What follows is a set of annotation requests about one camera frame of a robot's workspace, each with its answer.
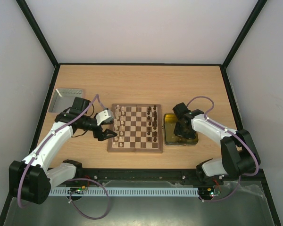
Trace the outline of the gold green metal tin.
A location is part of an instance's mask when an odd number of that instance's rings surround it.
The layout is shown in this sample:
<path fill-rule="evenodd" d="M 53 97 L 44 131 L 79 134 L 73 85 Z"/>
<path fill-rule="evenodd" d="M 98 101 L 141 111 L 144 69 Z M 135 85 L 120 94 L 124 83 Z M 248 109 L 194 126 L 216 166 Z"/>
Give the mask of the gold green metal tin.
<path fill-rule="evenodd" d="M 197 132 L 192 132 L 191 127 L 180 123 L 173 113 L 164 115 L 163 132 L 165 145 L 167 146 L 196 145 L 199 141 Z"/>

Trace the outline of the wooden chess board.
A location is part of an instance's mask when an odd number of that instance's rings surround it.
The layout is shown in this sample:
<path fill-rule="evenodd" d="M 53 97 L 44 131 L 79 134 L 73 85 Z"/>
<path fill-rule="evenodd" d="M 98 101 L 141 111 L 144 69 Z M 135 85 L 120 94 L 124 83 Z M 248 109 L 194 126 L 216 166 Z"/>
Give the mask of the wooden chess board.
<path fill-rule="evenodd" d="M 108 140 L 108 152 L 162 153 L 162 108 L 159 104 L 113 104 L 117 136 Z"/>

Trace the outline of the silver metal tin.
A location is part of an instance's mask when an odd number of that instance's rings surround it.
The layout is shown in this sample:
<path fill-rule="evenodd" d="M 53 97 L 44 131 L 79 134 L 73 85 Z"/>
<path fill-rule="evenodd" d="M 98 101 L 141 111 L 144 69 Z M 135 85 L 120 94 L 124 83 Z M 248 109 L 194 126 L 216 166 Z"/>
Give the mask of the silver metal tin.
<path fill-rule="evenodd" d="M 83 97 L 82 89 L 57 88 L 48 108 L 49 113 L 60 113 L 64 109 L 71 107 L 76 97 Z"/>

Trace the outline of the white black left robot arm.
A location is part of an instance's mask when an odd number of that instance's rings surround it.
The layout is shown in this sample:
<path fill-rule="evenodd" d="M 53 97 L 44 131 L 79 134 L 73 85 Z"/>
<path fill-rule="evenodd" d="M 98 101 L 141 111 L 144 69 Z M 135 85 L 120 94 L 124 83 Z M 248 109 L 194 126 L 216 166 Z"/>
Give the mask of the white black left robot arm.
<path fill-rule="evenodd" d="M 54 123 L 38 146 L 22 161 L 13 161 L 9 166 L 9 192 L 17 199 L 18 206 L 24 208 L 27 203 L 42 204 L 51 189 L 65 181 L 75 178 L 82 166 L 76 161 L 67 160 L 58 167 L 49 166 L 64 143 L 78 130 L 92 131 L 98 141 L 115 137 L 117 134 L 103 125 L 112 124 L 113 112 L 103 107 L 94 117 L 86 113 L 93 101 L 76 97 L 71 107 L 58 114 Z"/>

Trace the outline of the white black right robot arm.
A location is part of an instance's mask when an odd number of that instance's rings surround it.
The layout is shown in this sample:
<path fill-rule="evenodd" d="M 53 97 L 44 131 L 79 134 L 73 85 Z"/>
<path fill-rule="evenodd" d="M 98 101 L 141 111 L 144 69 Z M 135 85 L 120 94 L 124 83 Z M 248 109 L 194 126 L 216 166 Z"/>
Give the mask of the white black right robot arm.
<path fill-rule="evenodd" d="M 173 112 L 178 119 L 174 129 L 177 137 L 194 140 L 196 133 L 201 133 L 221 148 L 221 158 L 209 159 L 196 166 L 199 183 L 205 185 L 214 176 L 238 178 L 242 175 L 254 176 L 259 172 L 260 157 L 247 130 L 229 129 L 199 109 L 189 110 L 184 103 L 177 104 Z"/>

